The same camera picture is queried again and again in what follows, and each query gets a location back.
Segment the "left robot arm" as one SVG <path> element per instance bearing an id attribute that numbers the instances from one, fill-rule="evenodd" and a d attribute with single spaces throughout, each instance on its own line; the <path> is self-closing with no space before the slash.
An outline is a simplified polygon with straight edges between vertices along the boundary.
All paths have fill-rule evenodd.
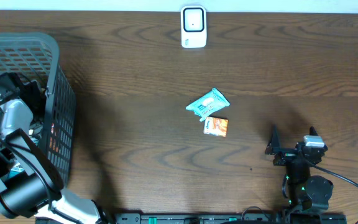
<path id="1" fill-rule="evenodd" d="M 18 73 L 0 75 L 0 213 L 59 223 L 110 223 L 93 200 L 66 189 L 45 154 L 31 140 L 34 113 L 45 98 L 35 80 Z"/>

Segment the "small orange tissue packet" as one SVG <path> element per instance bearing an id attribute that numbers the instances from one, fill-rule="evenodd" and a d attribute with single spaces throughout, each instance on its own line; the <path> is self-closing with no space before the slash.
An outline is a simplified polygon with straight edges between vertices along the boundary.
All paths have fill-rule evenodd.
<path id="1" fill-rule="evenodd" d="M 204 121 L 204 134 L 209 134 L 213 136 L 227 136 L 227 126 L 228 120 L 222 118 L 214 118 L 208 116 Z"/>

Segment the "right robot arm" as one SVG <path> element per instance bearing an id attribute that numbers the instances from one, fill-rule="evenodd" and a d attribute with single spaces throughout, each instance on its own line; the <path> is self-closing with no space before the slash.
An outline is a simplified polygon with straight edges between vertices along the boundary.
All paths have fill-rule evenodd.
<path id="1" fill-rule="evenodd" d="M 283 195 L 290 204 L 283 212 L 286 222 L 295 215 L 318 216 L 329 208 L 333 183 L 310 172 L 311 167 L 322 161 L 327 150 L 314 127 L 309 128 L 309 134 L 295 147 L 282 147 L 277 128 L 273 128 L 265 154 L 274 156 L 273 165 L 285 167 Z"/>

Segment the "mint green wipes packet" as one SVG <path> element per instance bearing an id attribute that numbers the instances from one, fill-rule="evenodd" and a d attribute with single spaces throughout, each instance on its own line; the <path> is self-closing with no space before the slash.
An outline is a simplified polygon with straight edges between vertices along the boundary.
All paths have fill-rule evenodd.
<path id="1" fill-rule="evenodd" d="M 194 112 L 200 117 L 200 122 L 204 121 L 211 114 L 228 107 L 230 102 L 216 88 L 212 88 L 207 94 L 198 98 L 186 106 L 186 110 Z"/>

